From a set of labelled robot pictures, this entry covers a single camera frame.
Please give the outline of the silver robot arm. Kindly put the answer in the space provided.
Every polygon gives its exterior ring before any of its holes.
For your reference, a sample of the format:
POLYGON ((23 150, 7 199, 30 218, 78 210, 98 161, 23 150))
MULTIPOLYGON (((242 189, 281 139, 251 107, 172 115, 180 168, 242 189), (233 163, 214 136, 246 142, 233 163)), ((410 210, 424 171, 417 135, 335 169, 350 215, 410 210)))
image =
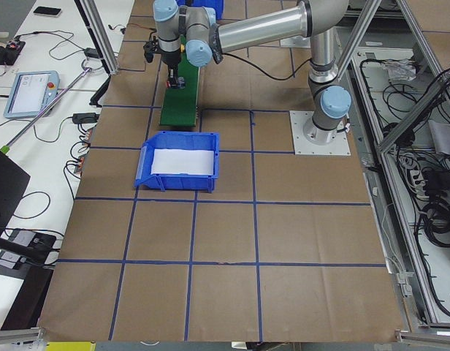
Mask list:
POLYGON ((160 125, 188 130, 197 123, 198 83, 179 75, 182 59, 194 67, 205 67, 211 61, 221 63, 236 50, 302 36, 310 40, 307 63, 308 85, 316 106, 313 126, 317 132, 336 132, 339 121, 329 121, 329 112, 320 104, 339 75, 334 27, 347 9, 347 1, 298 1, 292 8, 220 25, 210 7, 155 1, 156 35, 144 45, 145 59, 152 61, 154 55, 160 55, 168 68, 167 86, 172 89, 164 98, 160 125))

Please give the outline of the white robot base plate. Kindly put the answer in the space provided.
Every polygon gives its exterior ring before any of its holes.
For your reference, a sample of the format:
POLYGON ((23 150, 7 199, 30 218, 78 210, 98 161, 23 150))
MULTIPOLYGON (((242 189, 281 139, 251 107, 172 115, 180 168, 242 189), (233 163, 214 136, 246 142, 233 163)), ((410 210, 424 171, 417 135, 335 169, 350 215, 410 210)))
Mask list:
POLYGON ((294 153, 297 156, 350 156, 348 137, 343 122, 333 131, 318 129, 313 123, 313 111, 289 111, 294 153))

